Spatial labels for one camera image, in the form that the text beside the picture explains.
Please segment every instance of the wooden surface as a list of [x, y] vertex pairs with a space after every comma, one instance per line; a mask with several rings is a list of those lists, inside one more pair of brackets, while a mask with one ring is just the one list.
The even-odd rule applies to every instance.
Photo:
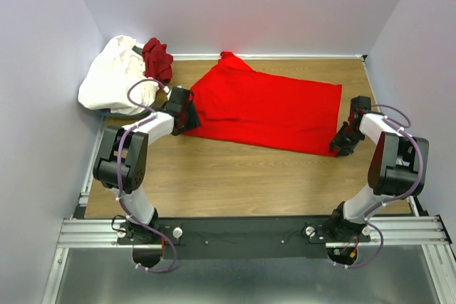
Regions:
[[[341, 83], [339, 127], [348, 117], [351, 98], [372, 97], [359, 60], [247, 62], [265, 73]], [[190, 88], [215, 63], [174, 62], [172, 85]], [[373, 150], [374, 144], [366, 140], [355, 154], [333, 158], [169, 136], [149, 147], [144, 188], [161, 216], [330, 214], [366, 184]], [[384, 212], [410, 210], [407, 202], [401, 201]], [[94, 180], [85, 217], [111, 218], [122, 213], [109, 190]]]

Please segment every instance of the white towel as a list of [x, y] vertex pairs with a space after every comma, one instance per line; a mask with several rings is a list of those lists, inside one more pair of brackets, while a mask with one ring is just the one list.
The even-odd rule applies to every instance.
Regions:
[[[126, 115], [143, 111], [127, 99], [131, 86], [146, 78], [143, 57], [131, 50], [135, 44], [136, 40], [128, 36], [114, 37], [93, 60], [79, 87], [78, 101], [84, 107], [90, 110], [110, 108], [113, 113]], [[151, 105], [158, 89], [156, 82], [143, 82], [131, 92], [131, 98], [142, 105]]]

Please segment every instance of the dark red cloth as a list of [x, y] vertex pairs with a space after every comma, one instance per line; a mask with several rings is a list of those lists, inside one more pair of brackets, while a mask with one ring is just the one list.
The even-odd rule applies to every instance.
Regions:
[[342, 85], [260, 73], [233, 53], [193, 85], [193, 137], [334, 156]]
[[161, 44], [156, 38], [151, 38], [142, 49], [145, 61], [145, 76], [154, 78], [162, 83], [169, 83], [172, 78], [172, 56], [166, 53], [166, 44]]

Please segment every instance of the gray wall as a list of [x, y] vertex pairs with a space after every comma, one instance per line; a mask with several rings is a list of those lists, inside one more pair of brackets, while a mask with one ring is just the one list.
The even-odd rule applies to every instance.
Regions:
[[40, 303], [98, 127], [76, 91], [104, 43], [83, 0], [0, 8], [0, 302]]
[[172, 53], [369, 52], [398, 0], [85, 0], [105, 39]]
[[409, 113], [430, 141], [420, 200], [456, 239], [456, 0], [400, 0], [368, 60], [378, 101]]

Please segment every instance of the gray floor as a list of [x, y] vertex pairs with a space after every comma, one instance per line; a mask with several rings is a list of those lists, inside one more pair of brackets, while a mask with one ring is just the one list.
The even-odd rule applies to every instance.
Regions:
[[[361, 248], [366, 258], [372, 247]], [[70, 251], [57, 303], [438, 303], [420, 246], [389, 246], [365, 268], [305, 258], [180, 261], [134, 269], [125, 249]]]

